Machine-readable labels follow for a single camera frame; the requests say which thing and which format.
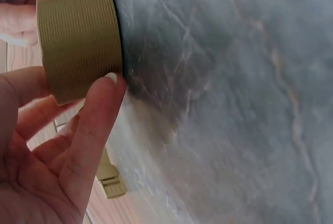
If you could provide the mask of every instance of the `fingernail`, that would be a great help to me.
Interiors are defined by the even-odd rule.
[[[111,78],[115,84],[117,83],[117,75],[115,73],[108,73],[106,77]]]

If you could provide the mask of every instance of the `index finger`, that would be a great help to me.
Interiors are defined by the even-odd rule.
[[[66,195],[79,211],[89,200],[103,148],[124,97],[125,81],[100,78],[89,90],[76,128],[68,159],[59,176]]]
[[[51,95],[43,67],[29,67],[0,74],[1,90],[20,108],[34,99]]]

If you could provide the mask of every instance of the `marble tabletop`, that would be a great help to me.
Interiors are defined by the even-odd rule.
[[[115,4],[143,223],[333,223],[333,0]]]

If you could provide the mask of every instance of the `tape roll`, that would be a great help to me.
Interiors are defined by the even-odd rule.
[[[84,98],[109,72],[122,72],[113,0],[37,0],[43,66],[59,105]]]

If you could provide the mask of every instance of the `hand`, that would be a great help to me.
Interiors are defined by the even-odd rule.
[[[27,142],[72,105],[49,96],[42,67],[0,74],[0,216],[3,224],[79,224],[125,82],[108,77],[90,88],[80,112],[33,151]],[[35,98],[33,107],[18,108]]]
[[[0,39],[20,46],[36,45],[36,0],[0,0]]]

